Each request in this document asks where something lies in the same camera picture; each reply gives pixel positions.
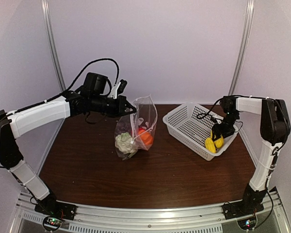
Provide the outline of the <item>yellow toy pepper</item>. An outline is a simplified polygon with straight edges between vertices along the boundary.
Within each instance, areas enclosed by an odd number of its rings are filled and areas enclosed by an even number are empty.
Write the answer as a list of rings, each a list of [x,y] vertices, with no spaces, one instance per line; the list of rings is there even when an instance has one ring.
[[[214,142],[214,145],[217,149],[221,148],[224,145],[224,138],[219,131],[212,130],[210,133],[210,138]]]

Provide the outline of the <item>dark red toy grapes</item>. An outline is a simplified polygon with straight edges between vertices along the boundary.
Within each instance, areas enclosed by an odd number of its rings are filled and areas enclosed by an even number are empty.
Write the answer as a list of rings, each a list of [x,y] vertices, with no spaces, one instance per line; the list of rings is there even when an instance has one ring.
[[[127,122],[118,122],[116,126],[116,130],[118,133],[130,133],[131,132],[131,124]]]

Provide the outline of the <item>clear zip top bag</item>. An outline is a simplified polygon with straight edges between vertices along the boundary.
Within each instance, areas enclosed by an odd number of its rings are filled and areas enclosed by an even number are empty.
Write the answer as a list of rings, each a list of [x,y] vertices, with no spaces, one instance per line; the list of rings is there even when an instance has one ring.
[[[158,121],[157,108],[150,95],[135,99],[132,105],[134,105],[137,108],[137,112],[135,114],[122,116],[118,120],[118,122],[120,121],[120,122],[130,123],[131,124],[130,135],[132,136],[133,141],[138,148],[138,151],[140,150],[148,151],[152,147],[153,144],[150,146],[146,146],[140,139],[140,136],[138,135],[138,131],[139,131],[138,129],[140,127],[148,128],[147,131],[151,133],[153,138],[155,138],[155,131],[156,131],[156,126],[157,126],[157,121]],[[119,134],[120,133],[117,132],[116,127],[115,127],[114,138]]]

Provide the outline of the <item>white toy cauliflower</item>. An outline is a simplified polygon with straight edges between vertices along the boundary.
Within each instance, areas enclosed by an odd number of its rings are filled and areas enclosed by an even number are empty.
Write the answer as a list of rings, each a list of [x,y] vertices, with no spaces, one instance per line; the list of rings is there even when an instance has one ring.
[[[138,151],[129,132],[121,133],[115,137],[115,147],[118,156],[123,160],[131,158]]]

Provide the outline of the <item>orange toy pumpkin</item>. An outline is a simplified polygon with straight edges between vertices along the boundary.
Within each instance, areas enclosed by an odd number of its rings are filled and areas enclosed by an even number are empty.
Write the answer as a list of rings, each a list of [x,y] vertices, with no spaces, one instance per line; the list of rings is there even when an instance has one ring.
[[[138,135],[140,136],[140,139],[146,146],[150,146],[153,144],[153,136],[148,131],[138,131]]]

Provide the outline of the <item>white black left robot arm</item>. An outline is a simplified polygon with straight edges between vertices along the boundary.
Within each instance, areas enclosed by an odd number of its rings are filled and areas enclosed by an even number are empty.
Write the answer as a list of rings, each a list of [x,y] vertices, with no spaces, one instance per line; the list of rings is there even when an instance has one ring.
[[[110,90],[104,94],[105,86]],[[59,96],[16,111],[0,111],[0,167],[10,171],[41,203],[50,216],[58,214],[60,205],[47,185],[25,162],[16,139],[51,122],[91,112],[108,117],[136,113],[136,108],[122,95],[127,81],[111,86],[108,77],[87,73],[85,81],[75,91],[66,90]]]

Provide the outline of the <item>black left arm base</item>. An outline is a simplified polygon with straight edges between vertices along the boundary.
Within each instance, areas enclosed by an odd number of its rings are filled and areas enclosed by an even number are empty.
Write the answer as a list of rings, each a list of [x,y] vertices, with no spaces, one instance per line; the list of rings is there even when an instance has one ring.
[[[51,189],[49,189],[49,194],[41,200],[34,195],[32,197],[36,201],[34,208],[36,212],[61,220],[74,220],[76,205],[57,201],[57,197]]]

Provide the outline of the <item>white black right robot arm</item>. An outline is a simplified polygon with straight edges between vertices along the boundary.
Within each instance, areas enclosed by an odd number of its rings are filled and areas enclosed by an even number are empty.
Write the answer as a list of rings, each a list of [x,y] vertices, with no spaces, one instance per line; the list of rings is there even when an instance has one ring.
[[[234,124],[240,118],[241,112],[260,116],[262,149],[259,164],[239,203],[239,210],[247,215],[257,207],[258,201],[266,196],[279,153],[291,133],[287,106],[282,99],[240,95],[223,96],[217,103],[225,116],[213,125],[210,136],[205,139],[205,147],[210,152],[216,152],[223,146],[223,140],[235,133]]]

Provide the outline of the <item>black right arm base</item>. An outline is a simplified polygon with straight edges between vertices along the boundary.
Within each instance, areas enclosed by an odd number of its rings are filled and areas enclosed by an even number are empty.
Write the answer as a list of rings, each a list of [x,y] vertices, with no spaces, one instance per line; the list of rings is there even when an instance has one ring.
[[[262,191],[254,191],[251,186],[247,184],[243,197],[240,201],[225,202],[222,205],[222,211],[225,219],[239,218],[263,211],[264,206],[262,201],[266,194],[266,189]]]

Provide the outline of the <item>yellow toy banana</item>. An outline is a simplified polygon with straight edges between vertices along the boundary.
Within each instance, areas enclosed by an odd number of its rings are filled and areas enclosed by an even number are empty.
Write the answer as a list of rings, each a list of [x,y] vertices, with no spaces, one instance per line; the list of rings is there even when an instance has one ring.
[[[214,144],[214,141],[210,137],[207,137],[205,139],[205,148],[211,153],[216,153],[216,146]]]

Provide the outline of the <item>white perforated plastic basket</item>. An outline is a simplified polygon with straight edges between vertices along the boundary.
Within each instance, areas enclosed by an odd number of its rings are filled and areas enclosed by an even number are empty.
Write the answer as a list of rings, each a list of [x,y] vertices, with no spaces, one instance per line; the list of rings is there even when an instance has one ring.
[[[226,137],[222,147],[218,148],[215,153],[210,152],[205,147],[205,140],[210,137],[213,125],[215,123],[221,123],[224,117],[211,111],[205,118],[197,118],[198,114],[207,112],[208,109],[206,107],[194,102],[187,102],[167,113],[162,120],[166,124],[171,136],[205,160],[210,161],[227,150],[236,138],[239,129],[235,124],[234,134]]]

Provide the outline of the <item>right round circuit board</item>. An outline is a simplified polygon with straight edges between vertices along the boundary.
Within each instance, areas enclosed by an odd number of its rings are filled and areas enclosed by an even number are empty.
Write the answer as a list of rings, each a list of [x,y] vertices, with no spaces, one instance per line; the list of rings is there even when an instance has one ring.
[[[244,231],[251,231],[255,228],[257,224],[257,217],[251,216],[247,218],[241,218],[237,220],[237,224],[240,227],[240,229]]]

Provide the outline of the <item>round circuit board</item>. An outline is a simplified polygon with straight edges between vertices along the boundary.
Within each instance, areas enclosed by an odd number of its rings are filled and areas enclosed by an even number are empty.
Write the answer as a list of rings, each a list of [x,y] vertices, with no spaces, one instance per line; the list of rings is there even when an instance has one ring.
[[[52,216],[46,216],[42,221],[42,226],[46,231],[53,232],[57,231],[61,227],[62,223],[63,223],[62,219],[55,218]]]
[[[241,218],[237,220],[237,224],[240,227],[240,229],[244,231],[251,231],[255,228],[257,224],[257,217],[251,216],[247,218]]]

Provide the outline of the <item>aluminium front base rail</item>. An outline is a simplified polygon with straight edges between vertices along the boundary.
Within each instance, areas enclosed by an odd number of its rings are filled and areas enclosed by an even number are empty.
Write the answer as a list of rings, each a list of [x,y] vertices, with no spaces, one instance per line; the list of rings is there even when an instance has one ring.
[[[226,219],[222,204],[186,208],[125,209],[78,204],[74,219],[65,220],[57,233],[247,233],[244,226],[256,217],[254,233],[290,233],[291,227],[279,194],[263,200],[254,215]]]

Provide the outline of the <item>aluminium frame post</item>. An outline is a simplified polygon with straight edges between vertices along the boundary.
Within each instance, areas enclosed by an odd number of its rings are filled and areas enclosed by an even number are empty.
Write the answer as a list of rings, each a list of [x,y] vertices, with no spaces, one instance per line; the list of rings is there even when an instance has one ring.
[[[248,0],[245,10],[245,17],[244,17],[244,25],[243,25],[243,31],[242,31],[242,38],[240,42],[240,48],[238,52],[238,57],[236,60],[236,65],[230,85],[230,89],[228,94],[232,95],[235,93],[237,82],[239,80],[242,66],[244,63],[245,53],[246,49],[249,43],[249,38],[251,34],[252,24],[253,24],[253,18],[254,18],[254,11],[255,11],[255,1],[254,0]]]
[[[51,55],[51,59],[52,59],[54,70],[55,70],[55,75],[56,75],[60,90],[64,91],[66,89],[66,85],[64,82],[60,60],[59,60],[59,56],[58,56],[58,52],[56,48],[55,37],[54,37],[53,26],[52,26],[51,15],[50,15],[49,1],[41,0],[41,6],[42,6],[42,14],[44,17],[45,27],[46,27],[50,55]]]

